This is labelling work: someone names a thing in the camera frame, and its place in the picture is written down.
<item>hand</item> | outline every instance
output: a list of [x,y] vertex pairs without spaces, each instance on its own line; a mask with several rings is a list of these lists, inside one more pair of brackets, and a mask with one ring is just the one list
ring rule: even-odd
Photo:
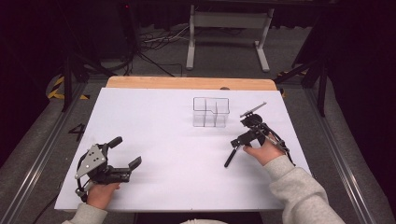
[[113,197],[113,192],[120,188],[120,183],[93,185],[88,191],[87,204],[105,210]]
[[265,139],[264,144],[259,148],[244,146],[244,151],[247,154],[253,156],[259,161],[261,165],[267,164],[269,161],[285,155],[285,152],[271,143],[268,139]]

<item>black mechanical bracket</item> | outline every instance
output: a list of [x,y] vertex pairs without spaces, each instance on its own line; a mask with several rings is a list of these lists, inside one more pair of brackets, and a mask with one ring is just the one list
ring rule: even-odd
[[[75,175],[78,183],[76,194],[84,203],[87,202],[88,189],[92,184],[128,183],[131,172],[142,163],[142,158],[138,157],[128,164],[128,168],[114,168],[111,165],[107,165],[108,149],[116,147],[121,142],[122,138],[117,137],[109,143],[95,144],[79,159]],[[90,184],[87,181],[84,186],[81,186],[80,179],[84,175],[88,175]]]
[[[264,144],[265,140],[271,141],[279,149],[283,150],[286,153],[286,155],[289,157],[291,163],[293,163],[291,156],[289,154],[289,149],[286,147],[285,141],[283,141],[272,129],[270,129],[266,123],[262,122],[262,117],[260,117],[260,115],[253,114],[254,111],[258,110],[263,105],[266,105],[266,103],[264,102],[261,105],[256,106],[255,108],[249,110],[248,112],[240,116],[241,118],[245,117],[244,119],[241,120],[241,122],[245,127],[248,127],[249,130],[246,133],[239,135],[233,141],[231,141],[231,145],[233,146],[233,152],[228,157],[227,161],[224,164],[224,167],[226,168],[228,167],[231,160],[233,159],[233,156],[236,153],[236,150],[239,147],[241,146],[251,147],[250,142],[255,139],[259,141],[261,146],[262,144]],[[274,136],[275,140],[269,137],[270,133]]]

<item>gray sweatshirt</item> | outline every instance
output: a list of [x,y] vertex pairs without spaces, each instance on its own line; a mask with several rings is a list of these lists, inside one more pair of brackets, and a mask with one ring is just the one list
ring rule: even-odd
[[[324,188],[304,169],[294,167],[287,156],[278,157],[268,162],[264,169],[271,176],[270,185],[274,195],[285,204],[283,223],[344,223],[332,210]],[[101,224],[107,212],[85,203],[70,221],[64,224]],[[215,220],[192,220],[185,223],[214,224]]]

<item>sleeve cuff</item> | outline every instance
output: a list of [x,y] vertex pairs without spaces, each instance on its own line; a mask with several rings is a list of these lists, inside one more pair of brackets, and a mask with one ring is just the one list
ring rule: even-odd
[[78,210],[70,220],[72,223],[77,224],[88,224],[88,223],[103,223],[105,217],[107,215],[107,211],[95,208],[93,206],[87,205],[85,203],[81,203],[78,205]]
[[277,181],[282,176],[294,169],[294,165],[287,156],[280,156],[265,164],[264,169],[268,172],[273,181]]

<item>white desk foot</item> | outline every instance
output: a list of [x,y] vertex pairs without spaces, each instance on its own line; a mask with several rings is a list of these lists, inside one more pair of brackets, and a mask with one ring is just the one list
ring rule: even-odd
[[256,46],[257,55],[259,55],[260,64],[262,65],[263,72],[269,72],[270,66],[268,65],[267,59],[265,58],[264,50],[259,48],[259,41],[254,41]]
[[194,53],[195,53],[195,43],[194,46],[189,46],[189,52],[187,53],[187,70],[192,70],[194,68]]

